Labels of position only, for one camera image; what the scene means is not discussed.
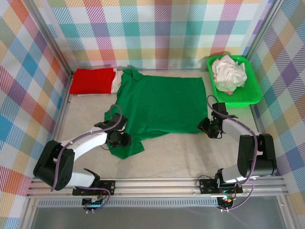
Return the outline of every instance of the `plaid fabric backdrop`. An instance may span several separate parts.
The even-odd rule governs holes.
[[[18,224],[67,81],[21,0],[0,0],[0,229]]]
[[[252,62],[263,91],[254,109],[272,134],[284,176],[305,228],[305,0],[286,0]]]
[[[246,54],[273,0],[35,0],[71,69],[206,68]]]

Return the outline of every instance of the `green cloth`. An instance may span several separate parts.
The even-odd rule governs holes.
[[[202,78],[149,76],[125,69],[116,104],[128,124],[125,132],[132,144],[111,149],[121,159],[144,151],[142,140],[168,133],[198,133],[198,124],[207,117]],[[112,114],[119,113],[114,107]],[[105,120],[110,120],[109,111]]]

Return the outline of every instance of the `red cloth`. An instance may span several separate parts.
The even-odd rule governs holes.
[[[114,77],[113,68],[77,69],[70,94],[111,94]]]

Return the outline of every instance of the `plastic tray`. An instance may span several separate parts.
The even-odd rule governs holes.
[[[218,91],[212,72],[212,64],[216,59],[221,59],[223,56],[211,56],[207,60],[208,70],[210,73],[214,95],[220,102],[225,102],[226,107],[246,107],[250,104],[256,104],[262,99],[262,91],[256,81],[255,74],[249,61],[243,56],[230,56],[235,62],[240,65],[244,63],[247,80],[244,87],[237,87],[233,95],[228,95],[224,92]]]

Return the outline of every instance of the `white mat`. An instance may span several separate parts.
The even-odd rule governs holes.
[[[202,77],[206,94],[213,94],[207,72],[142,71],[147,75]],[[72,96],[61,139],[73,138],[104,121],[104,113],[115,103],[116,94]],[[229,108],[250,128],[256,130],[250,107]],[[88,168],[104,178],[197,177],[214,176],[218,169],[237,162],[238,144],[228,135],[221,140],[200,134],[168,134],[142,142],[144,152],[121,160],[101,147],[89,151],[75,163],[75,168]]]

